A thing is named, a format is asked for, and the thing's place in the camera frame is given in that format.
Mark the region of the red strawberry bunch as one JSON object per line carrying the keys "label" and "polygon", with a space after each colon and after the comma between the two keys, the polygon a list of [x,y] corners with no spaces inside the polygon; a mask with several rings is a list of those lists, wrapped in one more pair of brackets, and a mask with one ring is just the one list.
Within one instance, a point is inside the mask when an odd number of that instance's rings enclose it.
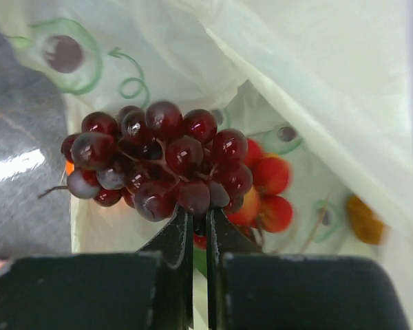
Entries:
{"label": "red strawberry bunch", "polygon": [[259,142],[247,139],[246,158],[218,160],[211,156],[213,143],[205,146],[203,175],[224,188],[229,202],[223,207],[227,219],[249,239],[253,230],[279,233],[293,222],[291,203],[282,193],[292,180],[289,163],[274,153],[267,153]]}

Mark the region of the brown fake kiwi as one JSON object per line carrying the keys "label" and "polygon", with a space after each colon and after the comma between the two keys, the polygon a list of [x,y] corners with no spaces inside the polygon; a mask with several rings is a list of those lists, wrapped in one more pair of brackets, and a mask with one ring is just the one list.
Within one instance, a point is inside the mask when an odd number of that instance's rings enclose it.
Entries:
{"label": "brown fake kiwi", "polygon": [[369,245],[381,244],[387,226],[358,196],[349,196],[346,213],[358,240]]}

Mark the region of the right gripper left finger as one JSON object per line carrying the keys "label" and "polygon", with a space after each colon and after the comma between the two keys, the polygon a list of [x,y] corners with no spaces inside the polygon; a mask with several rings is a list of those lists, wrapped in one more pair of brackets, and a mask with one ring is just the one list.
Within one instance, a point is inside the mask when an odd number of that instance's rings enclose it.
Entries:
{"label": "right gripper left finger", "polygon": [[188,329],[192,218],[181,208],[137,252],[31,256],[0,269],[0,329]]}

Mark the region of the translucent green plastic bag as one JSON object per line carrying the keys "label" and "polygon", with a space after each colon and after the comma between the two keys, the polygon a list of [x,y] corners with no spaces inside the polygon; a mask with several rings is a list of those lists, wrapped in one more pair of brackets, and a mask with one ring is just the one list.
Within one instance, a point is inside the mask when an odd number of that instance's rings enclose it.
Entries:
{"label": "translucent green plastic bag", "polygon": [[[413,65],[406,1],[0,1],[17,60],[93,111],[210,109],[285,158],[289,229],[273,253],[358,254],[386,269],[413,329]],[[346,202],[386,224],[361,242]]]}

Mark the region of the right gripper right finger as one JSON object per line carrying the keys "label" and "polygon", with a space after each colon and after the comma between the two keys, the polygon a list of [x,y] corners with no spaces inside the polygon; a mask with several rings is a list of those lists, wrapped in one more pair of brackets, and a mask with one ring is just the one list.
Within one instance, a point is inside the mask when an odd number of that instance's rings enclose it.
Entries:
{"label": "right gripper right finger", "polygon": [[408,329],[384,269],[360,256],[265,254],[206,216],[210,329]]}

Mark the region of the dark grape bunch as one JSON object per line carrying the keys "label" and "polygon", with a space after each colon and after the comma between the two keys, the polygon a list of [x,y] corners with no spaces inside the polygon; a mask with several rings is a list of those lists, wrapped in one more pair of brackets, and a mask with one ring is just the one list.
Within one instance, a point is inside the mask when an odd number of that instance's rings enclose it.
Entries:
{"label": "dark grape bunch", "polygon": [[176,208],[195,218],[220,208],[237,212],[253,186],[241,131],[219,129],[211,111],[182,113],[169,101],[117,116],[93,112],[61,154],[73,167],[61,190],[103,207],[120,200],[148,221],[168,219]]}

